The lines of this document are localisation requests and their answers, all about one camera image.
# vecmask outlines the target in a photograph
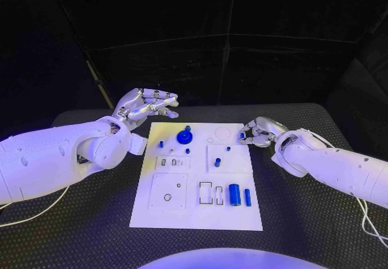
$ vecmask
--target blue component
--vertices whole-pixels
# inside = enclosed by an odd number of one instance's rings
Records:
[[[214,167],[219,167],[220,165],[220,158],[216,158]]]
[[[246,202],[246,206],[252,206],[249,189],[245,189],[245,202]]]
[[[229,185],[229,200],[230,206],[240,206],[239,186],[237,184]]]
[[[175,140],[180,144],[188,144],[191,142],[190,126],[187,125],[184,130],[177,133]]]

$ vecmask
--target white board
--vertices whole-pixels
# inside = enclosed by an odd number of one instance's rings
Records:
[[[185,125],[193,139],[181,145],[175,135]],[[151,124],[129,227],[262,231],[249,149],[237,143],[242,126],[240,123]],[[221,162],[214,167],[217,157]],[[239,185],[240,206],[229,204],[229,184]],[[243,189],[250,192],[250,207],[245,205]],[[211,204],[198,204],[200,195]]]

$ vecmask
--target gray mat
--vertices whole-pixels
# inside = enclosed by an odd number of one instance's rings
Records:
[[[333,120],[315,104],[178,107],[178,118],[148,117],[149,123],[246,123],[256,116],[288,129],[317,132],[335,147],[350,149]],[[53,125],[82,123],[110,110],[60,114]],[[200,248],[250,248],[301,258],[328,268],[388,268],[388,252],[360,229],[353,197],[309,176],[292,177],[270,162],[272,147],[249,147],[263,231],[128,228],[142,157],[126,154],[112,170],[71,185],[57,205],[34,220],[0,228],[0,268],[136,268],[167,255]],[[8,206],[0,222],[33,216],[61,191]],[[388,234],[388,210],[370,205],[370,217]]]

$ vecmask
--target circular hole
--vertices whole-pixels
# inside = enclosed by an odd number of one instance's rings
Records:
[[[170,195],[170,194],[165,194],[165,195],[164,195],[164,201],[168,202],[170,200],[171,200],[171,195]]]

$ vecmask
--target robotic arm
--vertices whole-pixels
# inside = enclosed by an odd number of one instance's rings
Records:
[[[250,130],[253,137],[246,137]],[[258,117],[240,129],[239,143],[268,147],[275,143],[270,160],[294,176],[307,173],[346,194],[388,208],[388,162],[328,146],[312,132],[289,131],[273,120]]]
[[[177,95],[132,89],[112,116],[28,132],[0,142],[0,205],[40,197],[113,168],[126,151],[141,155],[146,139],[131,133],[148,115],[178,115]]]

